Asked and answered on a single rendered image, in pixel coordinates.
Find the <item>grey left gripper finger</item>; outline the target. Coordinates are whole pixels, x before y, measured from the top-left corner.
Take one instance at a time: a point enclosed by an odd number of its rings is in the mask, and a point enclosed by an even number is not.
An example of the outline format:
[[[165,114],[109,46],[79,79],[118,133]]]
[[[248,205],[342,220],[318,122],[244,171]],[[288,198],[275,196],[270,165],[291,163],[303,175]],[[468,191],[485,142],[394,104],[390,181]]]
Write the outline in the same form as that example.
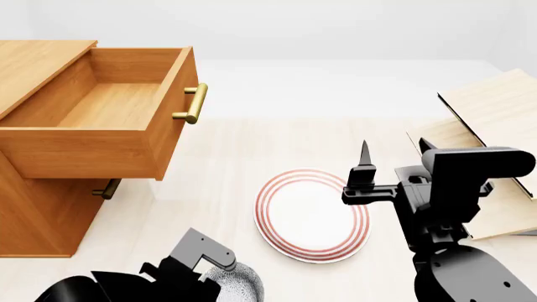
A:
[[[233,271],[237,266],[235,253],[230,248],[214,241],[195,228],[189,228],[173,248],[170,256],[191,270],[196,268],[202,259],[224,271]]]

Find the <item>grey patterned bowl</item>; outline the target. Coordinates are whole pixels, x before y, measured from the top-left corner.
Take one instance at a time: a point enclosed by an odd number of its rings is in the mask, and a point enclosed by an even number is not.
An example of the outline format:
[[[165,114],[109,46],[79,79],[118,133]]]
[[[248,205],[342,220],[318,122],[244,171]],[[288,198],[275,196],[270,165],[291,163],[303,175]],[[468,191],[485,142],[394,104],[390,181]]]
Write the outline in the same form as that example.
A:
[[[216,302],[264,302],[264,288],[256,271],[244,263],[236,263],[232,271],[213,266],[200,281],[215,281],[221,286]]]

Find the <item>wooden cabinet drawer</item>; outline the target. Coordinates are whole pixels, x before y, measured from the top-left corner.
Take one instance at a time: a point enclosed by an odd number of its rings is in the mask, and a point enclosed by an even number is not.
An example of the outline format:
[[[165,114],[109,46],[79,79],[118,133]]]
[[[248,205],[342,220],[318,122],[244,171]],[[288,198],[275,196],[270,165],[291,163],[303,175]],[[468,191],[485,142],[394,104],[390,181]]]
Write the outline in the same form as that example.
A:
[[[193,100],[194,50],[95,48],[0,118],[24,178],[164,178]]]

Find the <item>wooden cabinet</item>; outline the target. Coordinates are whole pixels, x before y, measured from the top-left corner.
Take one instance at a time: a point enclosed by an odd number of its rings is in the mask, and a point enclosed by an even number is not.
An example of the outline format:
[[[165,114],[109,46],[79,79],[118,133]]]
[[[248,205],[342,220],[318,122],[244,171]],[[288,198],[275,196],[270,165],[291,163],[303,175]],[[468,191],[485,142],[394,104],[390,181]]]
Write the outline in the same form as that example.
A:
[[[93,40],[0,40],[0,118],[95,47]],[[24,178],[0,152],[0,257],[68,258],[110,179]]]

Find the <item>white plate with red rings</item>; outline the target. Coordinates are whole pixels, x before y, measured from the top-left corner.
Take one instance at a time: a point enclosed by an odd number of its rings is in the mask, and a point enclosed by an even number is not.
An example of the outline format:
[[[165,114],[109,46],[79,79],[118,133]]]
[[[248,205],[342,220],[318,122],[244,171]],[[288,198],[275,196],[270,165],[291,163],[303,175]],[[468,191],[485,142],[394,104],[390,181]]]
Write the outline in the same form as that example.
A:
[[[263,239],[305,263],[335,263],[360,251],[371,234],[366,206],[341,200],[345,180],[324,170],[298,168],[267,181],[253,203]]]

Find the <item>light wooden board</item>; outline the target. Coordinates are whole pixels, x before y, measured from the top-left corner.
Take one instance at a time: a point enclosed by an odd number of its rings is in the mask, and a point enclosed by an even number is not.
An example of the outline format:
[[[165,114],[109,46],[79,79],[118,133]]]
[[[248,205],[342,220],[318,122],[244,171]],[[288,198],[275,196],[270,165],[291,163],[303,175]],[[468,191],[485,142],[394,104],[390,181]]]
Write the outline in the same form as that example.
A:
[[[537,77],[510,70],[438,98],[452,116],[408,130],[413,145],[425,138],[438,148],[510,147],[537,158]],[[493,185],[465,225],[473,240],[537,231],[537,165],[525,177]]]

